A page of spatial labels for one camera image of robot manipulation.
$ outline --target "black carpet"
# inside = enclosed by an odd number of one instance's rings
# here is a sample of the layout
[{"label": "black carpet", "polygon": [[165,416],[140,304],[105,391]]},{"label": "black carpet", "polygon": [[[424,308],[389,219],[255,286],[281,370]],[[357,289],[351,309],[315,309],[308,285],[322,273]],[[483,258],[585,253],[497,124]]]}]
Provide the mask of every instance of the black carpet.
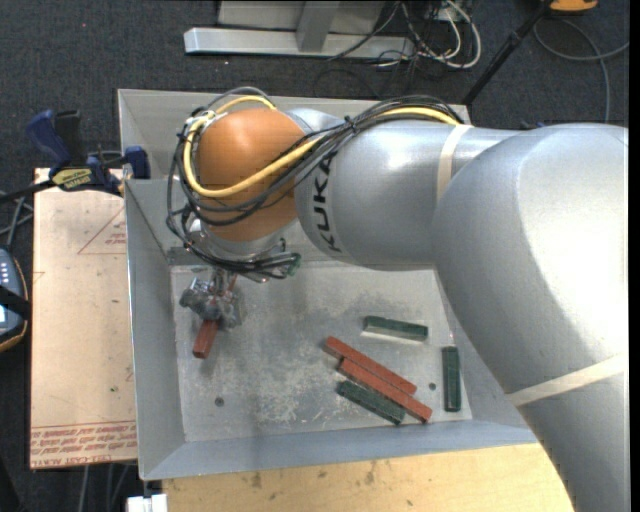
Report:
[{"label": "black carpet", "polygon": [[[36,113],[79,109],[87,148],[117,148],[116,91],[120,88],[223,92],[253,85],[279,96],[376,99],[431,94],[460,103],[491,58],[537,5],[537,0],[478,0],[474,22],[482,36],[477,66],[450,71],[433,63],[413,72],[392,71],[354,60],[258,56],[186,56],[183,33],[214,24],[215,2],[131,0],[0,0],[0,189],[25,187],[35,167],[50,164],[25,136]],[[410,2],[419,12],[425,2]],[[629,39],[630,1],[602,0],[583,16],[565,17],[587,33],[602,53]],[[396,20],[388,32],[404,30]],[[555,49],[591,55],[593,49],[570,26],[544,20],[540,36]],[[606,60],[610,122],[628,126],[629,51]],[[471,105],[473,123],[520,129],[523,122],[602,122],[605,82],[598,62],[568,62],[542,48],[530,34]],[[13,209],[0,207],[0,228]],[[20,227],[12,252],[29,277],[32,228]],[[31,511],[75,510],[82,469],[28,469],[29,412],[27,337],[0,353],[0,458],[17,495]],[[113,475],[122,471],[118,466]],[[106,510],[108,466],[89,475],[87,510]],[[130,470],[121,494],[140,494]]]}]

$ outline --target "white strap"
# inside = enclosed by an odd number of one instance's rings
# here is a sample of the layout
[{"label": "white strap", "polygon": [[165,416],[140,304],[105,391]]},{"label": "white strap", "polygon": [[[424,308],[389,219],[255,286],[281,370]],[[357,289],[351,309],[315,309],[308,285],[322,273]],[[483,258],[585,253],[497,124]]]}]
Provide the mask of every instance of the white strap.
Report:
[{"label": "white strap", "polygon": [[618,354],[582,370],[578,370],[556,379],[536,384],[507,395],[515,407],[536,402],[550,396],[561,395],[602,379],[622,373],[629,368],[629,355]]},{"label": "white strap", "polygon": [[460,142],[460,139],[469,128],[472,128],[469,124],[457,125],[453,130],[451,130],[451,133],[449,133],[447,140],[442,146],[440,162],[438,164],[438,201],[440,201],[442,194],[444,194],[445,189],[451,181],[451,173],[453,171],[453,153],[456,150],[458,142]]}]

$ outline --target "green block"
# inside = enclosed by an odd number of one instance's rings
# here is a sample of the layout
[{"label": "green block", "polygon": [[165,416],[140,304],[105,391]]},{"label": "green block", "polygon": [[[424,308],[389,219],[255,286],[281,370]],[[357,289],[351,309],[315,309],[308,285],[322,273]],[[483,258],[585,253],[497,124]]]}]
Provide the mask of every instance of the green block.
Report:
[{"label": "green block", "polygon": [[444,377],[444,410],[458,412],[462,407],[462,390],[460,356],[457,347],[442,349],[442,375]]},{"label": "green block", "polygon": [[387,400],[374,391],[360,387],[350,380],[340,383],[338,394],[395,425],[399,425],[404,419],[405,411],[398,404]]},{"label": "green block", "polygon": [[424,325],[390,320],[380,316],[367,316],[364,319],[364,331],[415,341],[424,341],[429,336],[429,328]]}]

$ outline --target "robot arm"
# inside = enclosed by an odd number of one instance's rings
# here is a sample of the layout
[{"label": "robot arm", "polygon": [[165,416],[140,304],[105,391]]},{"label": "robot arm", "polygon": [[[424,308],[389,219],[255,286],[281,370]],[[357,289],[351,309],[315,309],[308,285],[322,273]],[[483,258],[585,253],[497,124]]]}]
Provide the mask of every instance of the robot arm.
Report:
[{"label": "robot arm", "polygon": [[[211,199],[236,201],[240,215],[252,197],[286,207],[252,239],[239,223],[233,234],[202,222],[189,231],[184,222],[187,239],[249,277],[265,276],[257,262],[277,260],[265,268],[283,277],[289,256],[274,240],[297,214],[332,258],[382,270],[435,266],[469,339],[576,509],[630,510],[627,130],[486,130],[417,99],[387,110],[355,122],[307,109],[263,117],[266,131],[248,139],[256,165],[211,189],[242,184],[310,141],[317,147],[244,196]],[[342,138],[322,139],[333,133]],[[219,153],[199,154],[204,140],[194,149],[199,176],[219,176]],[[250,214],[241,220],[249,226]]]}]

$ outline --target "metal stand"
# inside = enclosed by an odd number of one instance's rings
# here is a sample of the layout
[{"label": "metal stand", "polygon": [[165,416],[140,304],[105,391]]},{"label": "metal stand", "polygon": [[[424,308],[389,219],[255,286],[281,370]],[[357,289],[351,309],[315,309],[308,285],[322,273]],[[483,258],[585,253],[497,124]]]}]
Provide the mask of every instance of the metal stand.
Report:
[{"label": "metal stand", "polygon": [[[362,41],[366,34],[334,34],[330,30],[340,16],[340,4],[349,2],[304,2],[295,31],[274,31],[236,28],[192,28],[185,32],[187,54],[267,54],[332,57]],[[375,16],[380,10],[371,2]],[[255,17],[255,9],[246,9],[246,16]],[[376,58],[383,52],[410,52],[412,43],[405,37],[375,36],[349,54],[353,58]]]}]

